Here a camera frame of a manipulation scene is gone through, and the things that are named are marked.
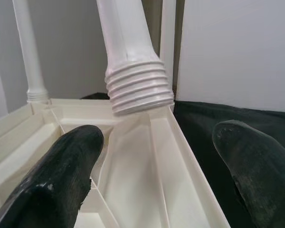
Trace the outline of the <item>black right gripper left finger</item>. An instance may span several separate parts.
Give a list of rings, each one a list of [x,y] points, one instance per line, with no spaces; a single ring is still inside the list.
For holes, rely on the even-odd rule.
[[[94,125],[60,136],[0,208],[0,228],[74,228],[104,146]]]

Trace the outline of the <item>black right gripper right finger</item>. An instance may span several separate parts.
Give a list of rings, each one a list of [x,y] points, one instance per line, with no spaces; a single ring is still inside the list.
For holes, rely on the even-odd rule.
[[[285,228],[285,148],[235,120],[216,124],[212,141],[257,228]]]

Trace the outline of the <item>white plastic table top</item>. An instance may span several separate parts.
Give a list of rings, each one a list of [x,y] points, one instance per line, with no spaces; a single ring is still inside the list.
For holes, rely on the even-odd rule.
[[[104,148],[74,228],[230,228],[170,108],[123,117],[107,100],[53,99],[0,119],[0,207],[63,134],[95,125]]]

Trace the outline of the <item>white plastic table leg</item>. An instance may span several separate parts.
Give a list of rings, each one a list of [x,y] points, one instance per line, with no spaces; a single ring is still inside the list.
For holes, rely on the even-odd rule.
[[[29,0],[12,0],[15,12],[24,67],[28,82],[29,103],[48,103],[48,91],[44,85],[36,38],[33,31]]]
[[[96,0],[107,53],[105,83],[115,115],[174,103],[141,0]]]

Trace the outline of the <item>black cloth table cover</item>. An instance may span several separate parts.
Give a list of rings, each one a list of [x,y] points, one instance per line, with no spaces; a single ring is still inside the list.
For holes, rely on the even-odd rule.
[[[174,116],[231,227],[257,228],[238,194],[227,166],[214,147],[212,132],[220,122],[240,121],[273,137],[285,148],[285,112],[178,101]]]

